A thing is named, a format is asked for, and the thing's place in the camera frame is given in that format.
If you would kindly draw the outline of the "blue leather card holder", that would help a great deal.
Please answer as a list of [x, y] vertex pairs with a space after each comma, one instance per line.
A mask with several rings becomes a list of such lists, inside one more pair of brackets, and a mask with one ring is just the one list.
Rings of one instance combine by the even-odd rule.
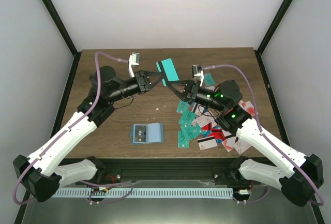
[[146, 126], [146, 143], [133, 143], [132, 141], [133, 125], [131, 125], [131, 132], [130, 132], [131, 143], [133, 145], [156, 144], [156, 143], [164, 142], [163, 123], [140, 124]]

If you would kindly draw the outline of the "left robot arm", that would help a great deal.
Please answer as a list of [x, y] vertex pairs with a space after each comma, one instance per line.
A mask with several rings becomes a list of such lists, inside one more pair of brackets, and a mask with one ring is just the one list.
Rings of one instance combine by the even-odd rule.
[[28, 157], [19, 155], [13, 161], [18, 182], [38, 202], [76, 182], [101, 184], [106, 172], [98, 159], [89, 157], [63, 167], [60, 162], [115, 111], [115, 102], [147, 93], [164, 78], [163, 72], [140, 70], [122, 80], [113, 67], [97, 68], [89, 78], [92, 86], [88, 96], [70, 120], [41, 148]]

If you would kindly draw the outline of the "teal magnetic stripe card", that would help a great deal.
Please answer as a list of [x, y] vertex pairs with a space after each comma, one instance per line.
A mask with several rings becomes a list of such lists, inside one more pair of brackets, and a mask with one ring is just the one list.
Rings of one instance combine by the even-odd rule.
[[156, 66], [157, 66], [157, 69], [159, 72], [165, 73], [166, 80], [165, 79], [162, 80], [164, 87], [166, 87], [168, 81], [172, 82], [172, 81], [179, 80], [177, 71], [175, 69], [175, 66], [174, 66], [171, 58], [164, 59], [160, 62], [157, 62]]

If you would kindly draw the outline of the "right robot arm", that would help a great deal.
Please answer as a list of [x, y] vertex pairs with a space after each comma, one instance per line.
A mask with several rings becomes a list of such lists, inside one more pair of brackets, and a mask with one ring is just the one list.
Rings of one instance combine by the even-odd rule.
[[257, 181], [274, 187], [293, 204], [303, 207], [323, 185], [322, 160], [288, 146], [263, 127], [240, 105], [242, 94], [237, 83], [227, 80], [215, 90], [200, 86], [194, 80], [171, 81], [168, 88], [182, 101], [198, 103], [220, 115], [215, 121], [232, 136], [253, 146], [273, 165], [240, 158], [239, 165], [230, 170], [230, 179], [236, 184], [245, 180]]

